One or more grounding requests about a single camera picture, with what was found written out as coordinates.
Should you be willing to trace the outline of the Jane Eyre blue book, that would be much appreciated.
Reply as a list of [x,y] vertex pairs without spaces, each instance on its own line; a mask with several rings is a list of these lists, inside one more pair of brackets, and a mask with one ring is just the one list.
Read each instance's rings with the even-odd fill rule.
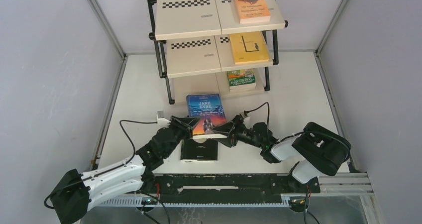
[[227,122],[219,94],[187,95],[188,114],[200,117],[193,129],[193,139],[225,138],[213,129]]

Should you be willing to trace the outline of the dark black-green book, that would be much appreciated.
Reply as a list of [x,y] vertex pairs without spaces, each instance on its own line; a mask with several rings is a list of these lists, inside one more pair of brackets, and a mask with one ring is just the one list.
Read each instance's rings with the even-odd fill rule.
[[218,160],[218,142],[206,139],[199,143],[193,139],[183,140],[181,143],[180,160],[184,162],[194,161],[217,161]]

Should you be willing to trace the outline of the light green treehouse book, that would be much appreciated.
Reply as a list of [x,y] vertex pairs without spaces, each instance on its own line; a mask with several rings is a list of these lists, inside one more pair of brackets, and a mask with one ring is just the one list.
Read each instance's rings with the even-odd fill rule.
[[256,83],[235,85],[235,86],[229,85],[229,92],[230,93],[245,92],[245,91],[253,90],[255,88],[256,88]]

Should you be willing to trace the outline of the dark green treehouse book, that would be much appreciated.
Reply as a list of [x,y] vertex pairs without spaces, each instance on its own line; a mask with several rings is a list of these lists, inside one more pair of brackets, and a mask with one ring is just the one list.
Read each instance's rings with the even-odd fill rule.
[[253,69],[241,69],[226,72],[228,84],[231,87],[250,85],[256,82]]

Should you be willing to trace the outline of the yellow book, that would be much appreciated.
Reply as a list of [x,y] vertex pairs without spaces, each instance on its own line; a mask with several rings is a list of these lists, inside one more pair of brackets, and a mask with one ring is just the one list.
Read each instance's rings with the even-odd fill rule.
[[261,31],[229,35],[236,65],[269,62],[269,52]]

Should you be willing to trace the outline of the orange paperback book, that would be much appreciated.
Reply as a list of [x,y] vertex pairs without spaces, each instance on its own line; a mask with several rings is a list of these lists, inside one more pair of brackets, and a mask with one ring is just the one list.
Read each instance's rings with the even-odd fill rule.
[[234,0],[240,24],[269,22],[271,18],[265,0]]

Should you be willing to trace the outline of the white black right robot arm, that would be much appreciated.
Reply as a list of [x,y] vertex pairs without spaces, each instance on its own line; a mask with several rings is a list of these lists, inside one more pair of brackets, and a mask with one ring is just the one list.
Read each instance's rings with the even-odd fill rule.
[[303,157],[293,166],[287,179],[293,192],[301,192],[311,179],[322,174],[335,176],[350,157],[350,142],[315,122],[307,123],[298,133],[277,139],[265,122],[247,128],[244,120],[244,116],[237,115],[231,121],[216,126],[213,131],[223,135],[221,142],[227,147],[234,147],[241,141],[260,148],[260,155],[268,163]]

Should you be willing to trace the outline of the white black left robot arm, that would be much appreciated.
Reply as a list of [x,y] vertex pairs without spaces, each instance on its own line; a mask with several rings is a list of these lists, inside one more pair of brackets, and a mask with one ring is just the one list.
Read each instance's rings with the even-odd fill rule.
[[147,144],[133,149],[131,156],[105,168],[64,174],[46,200],[62,224],[73,224],[97,205],[119,195],[141,190],[151,192],[156,185],[153,170],[160,167],[177,145],[191,138],[200,117],[172,116]]

